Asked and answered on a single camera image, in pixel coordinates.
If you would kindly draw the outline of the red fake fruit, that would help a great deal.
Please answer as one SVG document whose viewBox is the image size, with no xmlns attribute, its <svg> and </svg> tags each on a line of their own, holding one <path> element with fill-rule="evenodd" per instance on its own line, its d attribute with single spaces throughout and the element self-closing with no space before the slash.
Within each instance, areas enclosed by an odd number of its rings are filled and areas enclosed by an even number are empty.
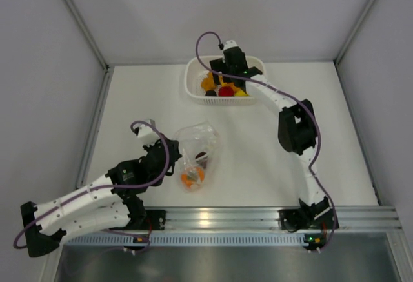
<svg viewBox="0 0 413 282">
<path fill-rule="evenodd" d="M 218 91 L 219 97 L 233 97 L 234 90 L 231 86 L 221 86 Z"/>
</svg>

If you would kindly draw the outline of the orange fake food piece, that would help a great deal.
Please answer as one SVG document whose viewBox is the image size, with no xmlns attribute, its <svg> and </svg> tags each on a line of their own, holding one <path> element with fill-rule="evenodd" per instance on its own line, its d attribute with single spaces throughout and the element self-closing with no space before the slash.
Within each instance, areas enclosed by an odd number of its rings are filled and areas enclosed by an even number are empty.
<svg viewBox="0 0 413 282">
<path fill-rule="evenodd" d="M 209 72 L 206 77 L 203 78 L 201 82 L 201 88 L 204 91 L 215 90 L 217 87 L 221 85 L 222 76 L 218 76 L 217 74 L 213 74 Z"/>
</svg>

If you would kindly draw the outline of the orange fake carrot slices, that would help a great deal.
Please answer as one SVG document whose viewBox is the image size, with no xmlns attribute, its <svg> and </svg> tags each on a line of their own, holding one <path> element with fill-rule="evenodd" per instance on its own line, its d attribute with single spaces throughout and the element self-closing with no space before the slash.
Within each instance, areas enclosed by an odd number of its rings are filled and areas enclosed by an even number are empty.
<svg viewBox="0 0 413 282">
<path fill-rule="evenodd" d="M 182 184 L 189 189 L 200 187 L 204 180 L 205 173 L 201 168 L 196 168 L 193 171 L 181 174 Z"/>
</svg>

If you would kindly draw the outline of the dark fake plum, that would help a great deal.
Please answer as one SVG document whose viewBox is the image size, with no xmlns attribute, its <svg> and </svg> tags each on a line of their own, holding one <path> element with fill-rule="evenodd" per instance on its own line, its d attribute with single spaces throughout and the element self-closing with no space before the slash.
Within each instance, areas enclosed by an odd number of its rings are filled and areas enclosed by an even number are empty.
<svg viewBox="0 0 413 282">
<path fill-rule="evenodd" d="M 215 90 L 208 90 L 205 92 L 206 97 L 217 97 L 217 93 Z"/>
</svg>

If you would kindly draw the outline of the clear zip top bag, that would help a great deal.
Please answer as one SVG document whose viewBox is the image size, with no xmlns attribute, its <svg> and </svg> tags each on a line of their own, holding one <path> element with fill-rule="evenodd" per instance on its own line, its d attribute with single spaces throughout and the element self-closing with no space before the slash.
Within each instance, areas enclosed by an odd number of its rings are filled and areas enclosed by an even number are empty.
<svg viewBox="0 0 413 282">
<path fill-rule="evenodd" d="M 181 158 L 177 162 L 178 178 L 189 192 L 199 190 L 212 180 L 221 155 L 221 137 L 209 121 L 184 127 L 174 134 Z"/>
</svg>

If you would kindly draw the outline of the yellow fake banana bunch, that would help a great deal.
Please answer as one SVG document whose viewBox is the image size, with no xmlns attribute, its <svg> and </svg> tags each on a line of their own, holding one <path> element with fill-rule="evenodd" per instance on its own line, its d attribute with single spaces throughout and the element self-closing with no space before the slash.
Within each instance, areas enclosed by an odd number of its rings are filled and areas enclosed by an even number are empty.
<svg viewBox="0 0 413 282">
<path fill-rule="evenodd" d="M 243 90 L 238 90 L 234 93 L 234 97 L 248 97 L 249 95 Z"/>
</svg>

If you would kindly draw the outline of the dark red fake fig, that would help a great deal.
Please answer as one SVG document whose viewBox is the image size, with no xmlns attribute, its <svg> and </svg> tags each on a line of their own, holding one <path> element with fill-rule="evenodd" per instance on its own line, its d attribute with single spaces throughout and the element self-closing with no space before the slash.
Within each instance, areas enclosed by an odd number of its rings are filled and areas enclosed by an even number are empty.
<svg viewBox="0 0 413 282">
<path fill-rule="evenodd" d="M 208 165 L 209 156 L 206 152 L 200 152 L 196 155 L 196 163 L 206 169 Z"/>
</svg>

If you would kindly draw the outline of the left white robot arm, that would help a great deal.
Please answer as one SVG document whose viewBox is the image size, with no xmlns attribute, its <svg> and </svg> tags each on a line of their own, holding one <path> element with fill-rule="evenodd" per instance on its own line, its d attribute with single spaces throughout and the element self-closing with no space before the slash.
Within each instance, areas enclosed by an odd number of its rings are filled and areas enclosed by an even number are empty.
<svg viewBox="0 0 413 282">
<path fill-rule="evenodd" d="M 138 195 L 171 176 L 182 155 L 179 141 L 171 139 L 144 149 L 145 156 L 119 163 L 83 188 L 48 203 L 21 205 L 28 255 L 45 256 L 76 237 L 101 230 L 161 229 L 155 219 L 164 213 L 146 211 Z"/>
</svg>

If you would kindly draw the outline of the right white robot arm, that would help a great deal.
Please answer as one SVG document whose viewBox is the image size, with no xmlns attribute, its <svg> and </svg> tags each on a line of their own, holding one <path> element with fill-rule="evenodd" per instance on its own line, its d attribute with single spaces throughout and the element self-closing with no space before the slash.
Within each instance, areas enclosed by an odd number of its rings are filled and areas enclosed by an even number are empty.
<svg viewBox="0 0 413 282">
<path fill-rule="evenodd" d="M 281 147 L 297 157 L 298 206 L 282 210 L 281 227 L 289 232 L 321 229 L 324 232 L 338 227 L 336 210 L 327 191 L 321 186 L 316 172 L 320 153 L 320 129 L 312 103 L 273 87 L 264 72 L 248 66 L 245 53 L 234 42 L 219 44 L 222 58 L 210 61 L 214 76 L 232 83 L 256 98 L 278 116 L 277 138 Z"/>
</svg>

